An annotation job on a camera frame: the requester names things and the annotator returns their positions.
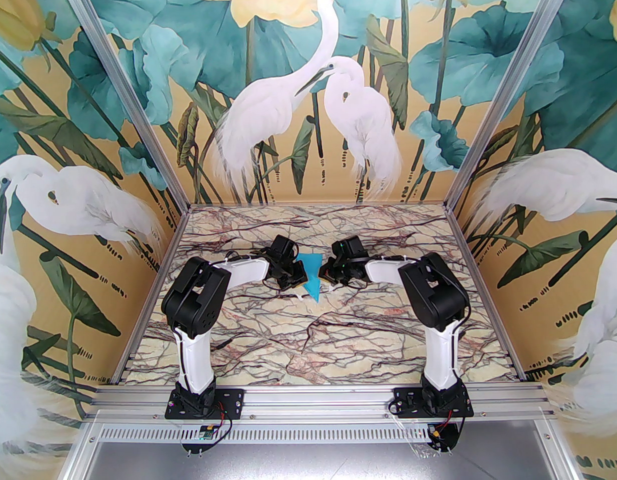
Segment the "blue paper sheet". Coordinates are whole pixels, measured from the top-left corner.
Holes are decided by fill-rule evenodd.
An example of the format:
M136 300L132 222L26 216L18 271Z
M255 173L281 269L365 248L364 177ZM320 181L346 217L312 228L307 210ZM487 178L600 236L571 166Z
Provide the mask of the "blue paper sheet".
M307 281L302 284L306 294L316 303L320 301L322 280L319 277L320 268L323 265L322 253L299 253L297 260L302 262Z

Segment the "grey metal sheet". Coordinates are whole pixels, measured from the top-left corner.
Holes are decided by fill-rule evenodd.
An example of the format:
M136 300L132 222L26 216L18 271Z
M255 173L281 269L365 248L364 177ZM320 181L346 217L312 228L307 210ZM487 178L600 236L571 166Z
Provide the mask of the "grey metal sheet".
M420 457L408 445L180 445L105 442L70 480L582 480L542 455L453 452Z

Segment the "perforated metal strip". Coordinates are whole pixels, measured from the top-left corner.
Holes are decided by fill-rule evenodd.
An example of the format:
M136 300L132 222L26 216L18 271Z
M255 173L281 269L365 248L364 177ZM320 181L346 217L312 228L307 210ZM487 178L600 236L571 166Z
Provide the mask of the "perforated metal strip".
M226 444L424 444L429 423L384 420L371 423L103 423L90 442L176 444L199 440L201 426L217 425L215 438Z

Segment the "aluminium table side rail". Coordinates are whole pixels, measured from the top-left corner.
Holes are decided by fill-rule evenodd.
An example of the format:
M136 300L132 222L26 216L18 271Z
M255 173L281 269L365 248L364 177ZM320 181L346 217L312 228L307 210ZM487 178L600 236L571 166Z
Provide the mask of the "aluminium table side rail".
M507 329L502 321L501 316L499 315L498 308L491 296L489 288L486 284L486 281L483 278L482 272L480 272L480 268L478 267L473 254L471 253L471 249L462 233L462 229L457 221L452 210L443 207L444 215L446 216L446 221L450 226L450 229L455 237L455 241L457 242L457 246L459 251L462 254L462 258L466 263L466 267L470 272L471 279L473 279L473 283L475 284L476 290L480 299L486 309L487 315L491 321L491 324L494 328L494 333L496 334L500 344L503 349L507 352L508 357L510 358L512 367L515 370L516 376L519 381L526 382L528 378L526 373L524 372L524 367L522 362L520 361L518 354L515 351L514 344L512 343L510 336L507 332Z
M189 218L192 212L192 208L183 213L180 218L179 224L176 227L172 240L169 243L166 253L160 263L160 268L156 274L156 277L151 284L151 288L148 292L147 298L142 306L139 316L135 322L135 325L130 333L128 341L123 349L122 355L118 361L112 377L108 384L110 386L118 386L120 382L124 380L125 371L130 362L135 358L137 350L139 349L142 338L146 332L147 325L151 319L151 315L155 310L155 306L158 301L158 297L162 291L162 287L169 274L169 270L175 258L178 246L187 228Z

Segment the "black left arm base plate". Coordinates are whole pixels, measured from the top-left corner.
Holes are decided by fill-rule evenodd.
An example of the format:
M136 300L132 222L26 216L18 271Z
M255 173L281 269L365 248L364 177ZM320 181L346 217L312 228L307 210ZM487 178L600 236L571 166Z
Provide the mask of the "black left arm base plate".
M164 412L166 420L231 420L242 418L245 391L215 388L214 393L191 394L176 384Z

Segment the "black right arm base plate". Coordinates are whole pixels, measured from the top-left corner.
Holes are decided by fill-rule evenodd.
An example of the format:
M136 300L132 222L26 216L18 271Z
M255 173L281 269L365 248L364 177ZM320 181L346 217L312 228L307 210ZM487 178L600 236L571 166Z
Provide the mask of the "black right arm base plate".
M391 414L401 419L473 418L475 411L467 390L434 396L420 386L396 387L389 402Z

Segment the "aluminium frame post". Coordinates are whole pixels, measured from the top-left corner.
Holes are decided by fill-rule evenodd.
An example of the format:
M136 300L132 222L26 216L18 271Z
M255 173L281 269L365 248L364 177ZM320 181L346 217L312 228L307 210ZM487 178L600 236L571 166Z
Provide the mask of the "aluminium frame post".
M505 116L505 112L521 87L526 73L535 59L537 52L546 38L546 34L555 20L564 0L539 0L532 14L517 49L514 51L510 64L494 93L487 112L475 134L473 143L464 158L461 167L443 201L445 213L450 215L457 206L464 190L467 189L471 175L477 169L478 163L486 151L497 126Z
M173 195L174 203L179 211L183 214L187 213L190 208L187 194L183 190L183 186L150 124L130 78L119 62L114 46L109 40L91 0L68 0L68 2L110 78L110 82L116 90L130 121L135 126L135 130L144 142L151 158L153 158L158 171L162 174L167 188Z

